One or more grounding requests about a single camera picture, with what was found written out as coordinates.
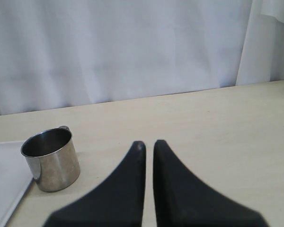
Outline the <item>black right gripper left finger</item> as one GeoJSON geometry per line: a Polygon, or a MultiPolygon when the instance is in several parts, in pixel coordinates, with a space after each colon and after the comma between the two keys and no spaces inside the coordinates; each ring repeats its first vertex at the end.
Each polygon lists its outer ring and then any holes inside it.
{"type": "Polygon", "coordinates": [[[95,189],[53,212],[45,227],[140,227],[144,209],[146,146],[135,141],[95,189]]]}

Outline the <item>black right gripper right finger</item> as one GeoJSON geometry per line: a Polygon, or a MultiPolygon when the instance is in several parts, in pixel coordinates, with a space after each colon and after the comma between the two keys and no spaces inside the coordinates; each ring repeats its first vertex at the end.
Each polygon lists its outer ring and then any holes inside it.
{"type": "Polygon", "coordinates": [[[262,215],[194,175],[165,140],[153,151],[153,194],[159,227],[267,227],[262,215]]]}

